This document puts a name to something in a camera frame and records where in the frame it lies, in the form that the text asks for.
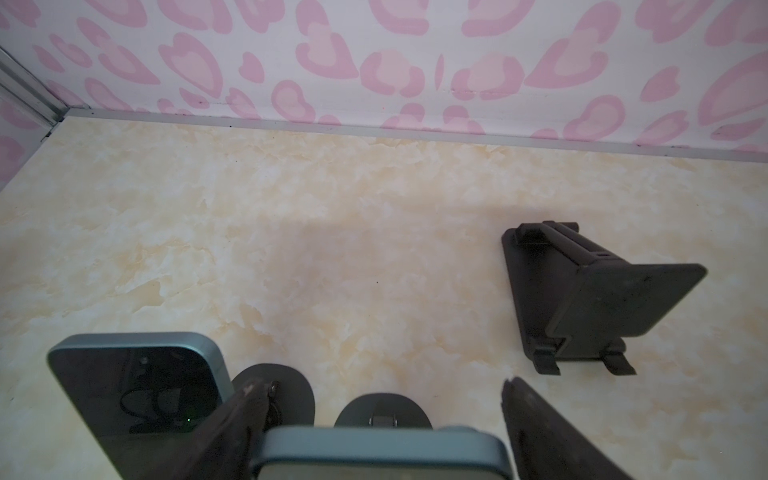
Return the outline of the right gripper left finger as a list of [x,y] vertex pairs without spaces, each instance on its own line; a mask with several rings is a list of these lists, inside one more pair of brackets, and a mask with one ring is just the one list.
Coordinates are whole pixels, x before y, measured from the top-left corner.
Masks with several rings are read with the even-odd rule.
[[274,384],[247,381],[146,479],[253,479]]

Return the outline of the black folding phone stand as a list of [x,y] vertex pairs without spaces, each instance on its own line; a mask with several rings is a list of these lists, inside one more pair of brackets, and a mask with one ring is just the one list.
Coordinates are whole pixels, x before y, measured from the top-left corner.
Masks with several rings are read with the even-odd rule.
[[632,264],[574,222],[522,223],[501,243],[523,350],[542,375],[562,362],[635,374],[626,339],[648,333],[707,274],[696,263]]

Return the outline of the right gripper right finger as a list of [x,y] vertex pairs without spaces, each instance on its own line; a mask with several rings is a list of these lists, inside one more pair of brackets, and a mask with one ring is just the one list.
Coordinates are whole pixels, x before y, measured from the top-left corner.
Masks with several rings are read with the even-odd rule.
[[523,379],[504,383],[501,408],[521,479],[629,477]]

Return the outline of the black phone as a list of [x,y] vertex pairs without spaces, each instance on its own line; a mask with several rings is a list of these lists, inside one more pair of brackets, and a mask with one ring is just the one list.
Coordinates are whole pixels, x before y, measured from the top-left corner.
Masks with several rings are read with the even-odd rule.
[[194,332],[70,336],[47,365],[123,479],[142,479],[233,393],[219,347]]
[[254,479],[512,479],[504,443],[468,427],[279,427],[266,433]]

